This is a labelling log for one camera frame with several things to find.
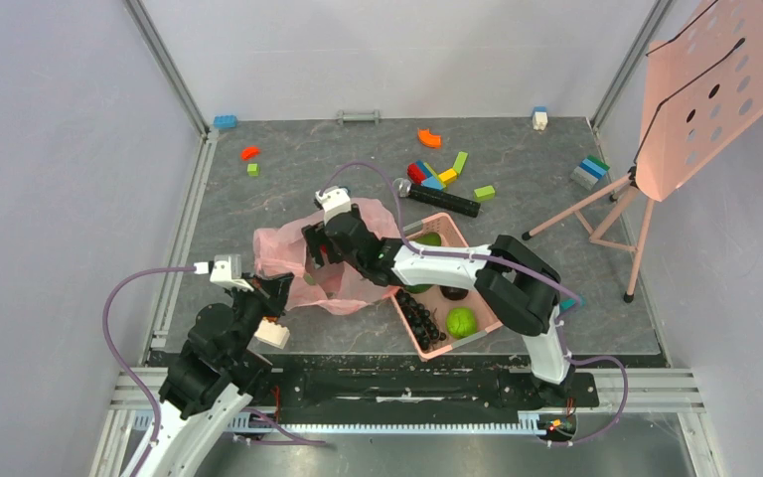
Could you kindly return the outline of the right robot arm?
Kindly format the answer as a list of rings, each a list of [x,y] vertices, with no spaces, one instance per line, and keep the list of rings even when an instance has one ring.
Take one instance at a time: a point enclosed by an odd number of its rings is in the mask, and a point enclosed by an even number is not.
[[[518,239],[444,247],[380,238],[357,207],[301,229],[315,266],[347,263],[382,287],[439,285],[473,290],[506,328],[520,334],[531,357],[534,393],[559,405],[574,391],[572,366],[556,330],[563,289],[558,273]]]

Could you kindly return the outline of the pink plastic bag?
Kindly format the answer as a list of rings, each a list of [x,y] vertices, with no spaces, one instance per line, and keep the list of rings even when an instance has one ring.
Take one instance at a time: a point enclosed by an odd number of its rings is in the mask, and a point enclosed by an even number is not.
[[[392,287],[371,283],[347,263],[332,261],[326,252],[322,254],[325,265],[314,265],[302,229],[322,220],[323,213],[318,211],[279,229],[261,228],[253,234],[257,274],[294,274],[286,309],[318,306],[334,315],[349,315],[391,297]]]

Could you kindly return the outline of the light green fake round fruit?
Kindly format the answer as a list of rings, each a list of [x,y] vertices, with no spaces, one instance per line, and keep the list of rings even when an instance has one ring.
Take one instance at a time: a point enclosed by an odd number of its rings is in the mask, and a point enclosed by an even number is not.
[[[463,339],[477,333],[479,323],[472,309],[457,307],[447,313],[446,328],[452,338]]]

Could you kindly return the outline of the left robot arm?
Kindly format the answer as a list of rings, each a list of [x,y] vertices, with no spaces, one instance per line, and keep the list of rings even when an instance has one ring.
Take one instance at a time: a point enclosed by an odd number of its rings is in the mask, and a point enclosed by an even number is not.
[[[271,363],[249,350],[259,329],[285,310],[292,273],[263,278],[244,274],[247,287],[231,284],[230,303],[204,306],[152,403],[153,420],[142,453],[126,476],[193,476],[248,404],[272,392]]]

